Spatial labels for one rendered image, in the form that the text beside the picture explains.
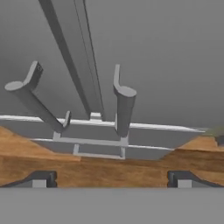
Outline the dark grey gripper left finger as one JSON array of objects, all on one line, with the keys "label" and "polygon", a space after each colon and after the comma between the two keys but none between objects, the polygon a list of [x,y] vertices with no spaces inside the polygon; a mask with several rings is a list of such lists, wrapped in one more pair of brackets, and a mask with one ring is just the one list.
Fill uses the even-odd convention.
[{"label": "dark grey gripper left finger", "polygon": [[27,177],[5,184],[3,187],[51,188],[57,187],[56,171],[34,171]]}]

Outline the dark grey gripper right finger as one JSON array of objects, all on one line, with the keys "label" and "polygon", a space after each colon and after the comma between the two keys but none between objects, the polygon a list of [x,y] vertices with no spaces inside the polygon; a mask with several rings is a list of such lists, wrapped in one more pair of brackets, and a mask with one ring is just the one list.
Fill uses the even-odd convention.
[{"label": "dark grey gripper right finger", "polygon": [[201,179],[190,171],[168,171],[168,187],[195,188],[195,187],[221,187],[219,184]]}]

